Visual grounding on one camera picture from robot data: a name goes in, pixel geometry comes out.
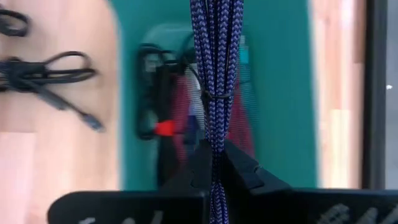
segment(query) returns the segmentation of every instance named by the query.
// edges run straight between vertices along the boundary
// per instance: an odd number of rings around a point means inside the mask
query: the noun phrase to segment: black frame
[[[386,184],[387,0],[366,1],[362,188]]]

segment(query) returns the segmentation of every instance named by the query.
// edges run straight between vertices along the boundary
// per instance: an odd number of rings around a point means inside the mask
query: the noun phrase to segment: light wood surface
[[[311,0],[320,186],[358,188],[365,0]]]
[[[31,94],[0,93],[0,223],[41,224],[49,205],[68,192],[118,188],[116,19],[104,0],[0,3],[32,19],[28,37],[0,37],[2,58],[42,61],[79,50],[99,70],[91,80],[49,88],[99,118],[102,134]],[[66,60],[54,66],[79,65]]]

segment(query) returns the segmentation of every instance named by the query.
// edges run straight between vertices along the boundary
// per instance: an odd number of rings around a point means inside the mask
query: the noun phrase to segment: black cord bundle
[[[141,44],[137,54],[137,95],[136,133],[140,139],[151,140],[156,137],[153,129],[148,130],[149,111],[153,111],[158,122],[170,119],[171,86],[170,69],[176,60],[167,60],[169,50],[163,50],[155,44]],[[159,59],[156,65],[147,71],[146,57],[155,55]]]
[[[83,59],[83,66],[77,69],[51,70],[48,66],[64,57],[77,56]],[[87,114],[61,96],[46,89],[46,84],[75,83],[96,75],[91,68],[89,56],[82,52],[63,52],[44,62],[25,62],[17,57],[0,62],[0,92],[18,91],[35,93],[58,110],[68,108],[77,112],[80,118],[95,131],[103,131],[103,125],[92,115]]]
[[[12,22],[7,18],[11,17],[24,23],[20,29],[13,28]],[[0,5],[0,33],[10,37],[24,37],[29,31],[29,18],[19,12],[7,10]]]

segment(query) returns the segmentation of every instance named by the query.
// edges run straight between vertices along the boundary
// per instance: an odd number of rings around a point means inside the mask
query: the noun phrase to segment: coiled cable
[[[14,19],[23,23],[22,28],[14,28]],[[29,27],[30,20],[26,15],[16,11],[7,10],[0,5],[0,33],[10,37],[24,37],[29,31]]]
[[[51,70],[49,65],[65,57],[81,57],[81,68],[66,70]],[[89,56],[82,52],[69,51],[60,53],[44,62],[25,62],[17,57],[11,57],[0,62],[0,92],[17,91],[34,93],[49,105],[58,110],[71,109],[75,111],[90,128],[104,131],[104,126],[92,114],[85,113],[63,97],[48,90],[48,84],[66,84],[82,82],[97,74],[91,68]]]

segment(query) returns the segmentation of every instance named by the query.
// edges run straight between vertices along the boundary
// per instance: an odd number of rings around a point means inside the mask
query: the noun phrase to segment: cable connector
[[[105,127],[92,114],[82,113],[81,120],[84,123],[86,123],[89,127],[91,127],[93,130],[95,130],[96,132],[99,132],[99,133],[105,132]]]

